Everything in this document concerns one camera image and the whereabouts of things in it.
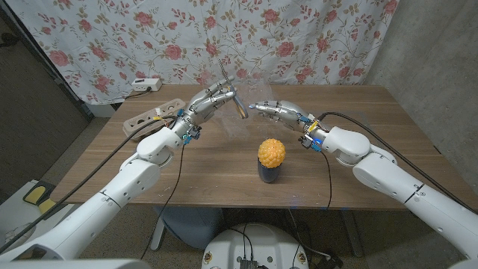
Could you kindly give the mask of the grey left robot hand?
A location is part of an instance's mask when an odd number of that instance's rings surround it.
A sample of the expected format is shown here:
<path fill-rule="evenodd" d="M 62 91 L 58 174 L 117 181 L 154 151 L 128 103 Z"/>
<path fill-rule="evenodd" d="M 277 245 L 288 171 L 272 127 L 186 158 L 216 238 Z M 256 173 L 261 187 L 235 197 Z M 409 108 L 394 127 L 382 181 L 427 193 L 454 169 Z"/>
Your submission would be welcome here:
<path fill-rule="evenodd" d="M 227 79 L 212 84 L 209 88 L 199 91 L 185 108 L 184 113 L 175 121 L 172 130 L 180 137 L 198 132 L 200 126 L 210 120 L 214 112 L 236 96 L 235 90 L 226 87 L 234 81 L 230 75 Z"/>

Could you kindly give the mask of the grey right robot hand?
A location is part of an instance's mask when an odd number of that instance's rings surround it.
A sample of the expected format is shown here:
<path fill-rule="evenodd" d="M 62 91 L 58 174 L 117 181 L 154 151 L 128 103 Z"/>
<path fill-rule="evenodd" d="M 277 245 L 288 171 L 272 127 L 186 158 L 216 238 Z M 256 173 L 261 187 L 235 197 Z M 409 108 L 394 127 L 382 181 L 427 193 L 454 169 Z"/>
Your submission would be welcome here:
<path fill-rule="evenodd" d="M 306 129 L 311 126 L 314 119 L 312 114 L 305 112 L 300 106 L 285 100 L 264 100 L 252 103 L 249 108 L 295 132 L 306 133 Z"/>

